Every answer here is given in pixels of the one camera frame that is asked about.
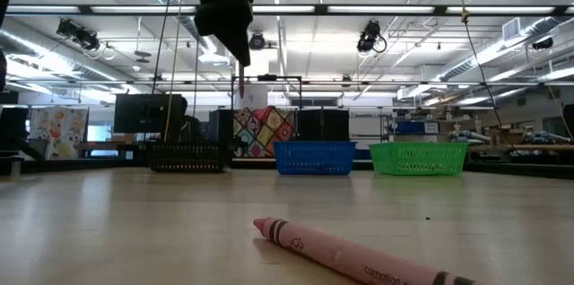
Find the carnation pink crayon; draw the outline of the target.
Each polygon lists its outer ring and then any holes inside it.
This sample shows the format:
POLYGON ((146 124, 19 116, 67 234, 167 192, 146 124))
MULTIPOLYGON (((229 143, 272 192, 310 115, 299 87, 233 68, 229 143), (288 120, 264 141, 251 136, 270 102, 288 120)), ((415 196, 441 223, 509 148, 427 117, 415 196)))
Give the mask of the carnation pink crayon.
POLYGON ((482 285, 287 220, 257 218, 253 224, 268 241, 364 284, 482 285))

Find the round black ceiling fixture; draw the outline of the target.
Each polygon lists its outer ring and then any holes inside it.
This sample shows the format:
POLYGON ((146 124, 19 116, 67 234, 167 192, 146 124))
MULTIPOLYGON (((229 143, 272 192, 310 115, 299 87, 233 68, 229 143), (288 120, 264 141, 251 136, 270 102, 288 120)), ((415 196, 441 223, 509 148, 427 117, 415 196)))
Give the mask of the round black ceiling fixture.
POLYGON ((251 50, 262 50, 266 47, 266 40, 264 34, 260 31, 254 32, 248 42, 251 50))

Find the black pole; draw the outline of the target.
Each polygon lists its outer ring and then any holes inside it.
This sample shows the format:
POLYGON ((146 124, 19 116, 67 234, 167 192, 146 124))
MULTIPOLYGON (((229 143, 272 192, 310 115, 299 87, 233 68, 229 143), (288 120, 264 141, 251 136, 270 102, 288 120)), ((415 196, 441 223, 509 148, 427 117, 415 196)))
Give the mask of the black pole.
POLYGON ((156 91, 156 84, 157 81, 159 80, 160 76, 159 76, 159 65, 160 65, 160 61, 161 61, 161 50, 162 50, 162 46, 163 46, 163 40, 164 40, 164 35, 165 35, 165 29, 166 29, 166 25, 167 25, 167 18, 168 18, 168 12, 169 12, 169 8, 171 5, 171 1, 172 0, 167 0, 165 2, 165 11, 163 14, 163 20, 162 20, 162 25, 161 25, 161 35, 159 37, 159 44, 158 44, 158 51, 157 51, 157 56, 156 56, 156 63, 154 66, 154 71, 153 71, 153 78, 152 78, 152 91, 151 94, 155 94, 156 91))

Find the narrow black panel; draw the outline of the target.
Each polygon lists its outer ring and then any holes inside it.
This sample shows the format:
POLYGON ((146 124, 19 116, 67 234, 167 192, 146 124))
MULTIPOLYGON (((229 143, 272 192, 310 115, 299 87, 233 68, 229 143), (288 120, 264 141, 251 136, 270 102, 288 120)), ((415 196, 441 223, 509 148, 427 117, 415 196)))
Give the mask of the narrow black panel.
POLYGON ((230 109, 216 109, 209 113, 208 140, 228 143, 233 137, 233 112, 230 109))

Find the black monitor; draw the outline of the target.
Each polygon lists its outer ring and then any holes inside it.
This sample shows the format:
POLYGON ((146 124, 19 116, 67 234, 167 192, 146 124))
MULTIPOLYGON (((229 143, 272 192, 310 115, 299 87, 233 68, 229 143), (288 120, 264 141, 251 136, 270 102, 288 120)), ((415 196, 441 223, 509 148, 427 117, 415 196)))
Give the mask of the black monitor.
POLYGON ((160 134, 165 141, 176 142, 186 105, 180 94, 118 94, 113 132, 160 134))

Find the wide black panel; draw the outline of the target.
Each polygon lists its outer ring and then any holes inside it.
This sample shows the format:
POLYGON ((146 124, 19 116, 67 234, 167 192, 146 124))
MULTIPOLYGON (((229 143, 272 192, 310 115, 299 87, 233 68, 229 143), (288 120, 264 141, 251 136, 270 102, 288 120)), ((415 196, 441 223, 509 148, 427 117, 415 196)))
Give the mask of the wide black panel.
POLYGON ((348 142, 349 111, 311 109, 297 112, 297 134, 301 141, 348 142))

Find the black slotted plastic basket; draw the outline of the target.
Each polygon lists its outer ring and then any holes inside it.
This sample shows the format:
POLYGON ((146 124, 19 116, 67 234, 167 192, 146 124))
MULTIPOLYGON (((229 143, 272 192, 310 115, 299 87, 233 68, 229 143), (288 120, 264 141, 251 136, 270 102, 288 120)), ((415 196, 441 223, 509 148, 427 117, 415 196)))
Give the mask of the black slotted plastic basket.
POLYGON ((149 167, 162 173, 221 173, 228 151, 217 142, 149 142, 149 167))

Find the black ceiling spotlights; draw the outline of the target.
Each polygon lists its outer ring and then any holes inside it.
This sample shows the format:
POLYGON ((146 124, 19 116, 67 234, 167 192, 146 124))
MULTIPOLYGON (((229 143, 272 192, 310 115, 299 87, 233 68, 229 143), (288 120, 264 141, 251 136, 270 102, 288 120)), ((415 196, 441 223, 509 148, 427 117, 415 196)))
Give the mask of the black ceiling spotlights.
POLYGON ((100 48, 100 40, 95 31, 91 31, 71 19, 61 19, 56 34, 63 39, 69 39, 81 49, 96 51, 100 48))

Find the blue slotted plastic basket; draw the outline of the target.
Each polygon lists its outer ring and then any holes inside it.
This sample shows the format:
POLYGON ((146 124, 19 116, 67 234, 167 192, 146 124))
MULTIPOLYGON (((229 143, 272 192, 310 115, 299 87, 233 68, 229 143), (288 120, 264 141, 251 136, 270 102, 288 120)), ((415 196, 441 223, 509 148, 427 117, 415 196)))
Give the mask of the blue slotted plastic basket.
POLYGON ((348 175, 355 149, 356 142, 274 142, 281 175, 348 175))

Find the orange-flowered white cloth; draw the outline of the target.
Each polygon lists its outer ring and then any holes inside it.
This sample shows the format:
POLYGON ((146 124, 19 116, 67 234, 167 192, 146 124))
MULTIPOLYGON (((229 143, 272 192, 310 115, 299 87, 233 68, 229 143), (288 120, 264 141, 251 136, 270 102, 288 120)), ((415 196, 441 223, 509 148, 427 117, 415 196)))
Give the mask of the orange-flowered white cloth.
POLYGON ((33 108, 30 115, 30 137, 47 142, 47 160, 79 158, 89 118, 87 108, 33 108))

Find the black cabinet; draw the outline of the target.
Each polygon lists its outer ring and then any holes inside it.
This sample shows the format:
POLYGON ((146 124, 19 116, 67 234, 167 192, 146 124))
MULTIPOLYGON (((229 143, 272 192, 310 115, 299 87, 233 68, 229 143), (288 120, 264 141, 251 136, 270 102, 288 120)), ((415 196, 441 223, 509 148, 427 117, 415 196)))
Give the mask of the black cabinet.
POLYGON ((0 157, 15 156, 27 142, 27 108, 3 108, 0 113, 0 157))

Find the grey bin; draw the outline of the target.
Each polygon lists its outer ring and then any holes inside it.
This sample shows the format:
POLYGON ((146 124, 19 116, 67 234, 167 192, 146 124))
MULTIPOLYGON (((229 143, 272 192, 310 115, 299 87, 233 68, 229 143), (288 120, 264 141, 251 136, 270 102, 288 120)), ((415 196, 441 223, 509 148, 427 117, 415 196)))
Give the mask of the grey bin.
POLYGON ((23 162, 18 156, 0 157, 0 177, 19 177, 23 162))

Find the ceiling air vent unit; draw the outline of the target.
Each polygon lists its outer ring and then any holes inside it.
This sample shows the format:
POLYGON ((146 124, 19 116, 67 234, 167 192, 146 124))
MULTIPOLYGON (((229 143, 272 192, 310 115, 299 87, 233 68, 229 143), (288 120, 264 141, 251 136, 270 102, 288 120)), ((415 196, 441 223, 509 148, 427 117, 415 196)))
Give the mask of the ceiling air vent unit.
POLYGON ((536 21, 532 17, 515 17, 501 26, 505 43, 516 44, 530 36, 531 26, 536 21))

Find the black overhead frame bar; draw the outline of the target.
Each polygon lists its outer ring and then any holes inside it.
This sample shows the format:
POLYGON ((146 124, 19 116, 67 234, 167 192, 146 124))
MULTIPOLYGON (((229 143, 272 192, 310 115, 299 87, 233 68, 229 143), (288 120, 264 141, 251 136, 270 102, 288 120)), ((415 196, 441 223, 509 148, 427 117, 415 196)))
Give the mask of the black overhead frame bar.
MULTIPOLYGON (((39 5, 12 4, 6 9, 9 16, 33 15, 98 15, 98 16, 162 16, 167 14, 193 16, 198 7, 184 4, 169 6, 143 5, 39 5)), ((255 4, 253 14, 264 16, 438 16, 454 17, 464 12, 478 17, 515 16, 574 16, 571 5, 389 5, 389 4, 255 4)))

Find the black table side rail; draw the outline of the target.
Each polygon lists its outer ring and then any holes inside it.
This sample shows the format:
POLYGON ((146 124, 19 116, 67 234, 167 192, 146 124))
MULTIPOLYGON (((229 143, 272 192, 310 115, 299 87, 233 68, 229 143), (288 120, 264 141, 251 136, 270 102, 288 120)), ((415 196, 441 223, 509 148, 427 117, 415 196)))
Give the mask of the black table side rail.
MULTIPOLYGON (((20 164, 21 174, 47 173, 72 170, 90 170, 104 168, 147 168, 148 164, 141 160, 118 159, 87 159, 87 160, 44 160, 23 161, 20 164)), ((234 160, 231 168, 237 169, 275 169, 274 160, 234 160)), ((464 164, 463 171, 526 176, 545 177, 574 181, 574 166, 543 165, 502 162, 472 162, 464 164)))

